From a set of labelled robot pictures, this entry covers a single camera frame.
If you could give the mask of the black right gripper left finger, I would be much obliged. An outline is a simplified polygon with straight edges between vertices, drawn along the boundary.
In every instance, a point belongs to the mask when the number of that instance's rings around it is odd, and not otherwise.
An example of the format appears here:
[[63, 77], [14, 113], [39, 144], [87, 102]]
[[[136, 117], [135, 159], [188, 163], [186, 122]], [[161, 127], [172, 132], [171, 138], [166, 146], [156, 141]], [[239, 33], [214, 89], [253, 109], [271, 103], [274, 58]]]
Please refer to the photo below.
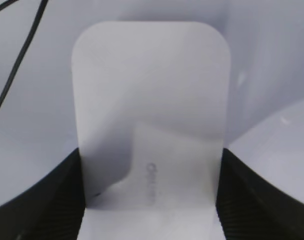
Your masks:
[[0, 240], [75, 240], [86, 207], [79, 150], [0, 206]]

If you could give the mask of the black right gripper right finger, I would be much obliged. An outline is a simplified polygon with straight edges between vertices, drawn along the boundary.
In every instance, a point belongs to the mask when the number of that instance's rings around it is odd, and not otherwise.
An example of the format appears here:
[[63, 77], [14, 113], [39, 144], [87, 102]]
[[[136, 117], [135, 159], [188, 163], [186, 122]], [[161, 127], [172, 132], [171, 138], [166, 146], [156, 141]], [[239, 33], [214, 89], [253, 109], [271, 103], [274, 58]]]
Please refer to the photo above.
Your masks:
[[304, 204], [229, 149], [222, 152], [216, 211], [227, 240], [304, 240]]

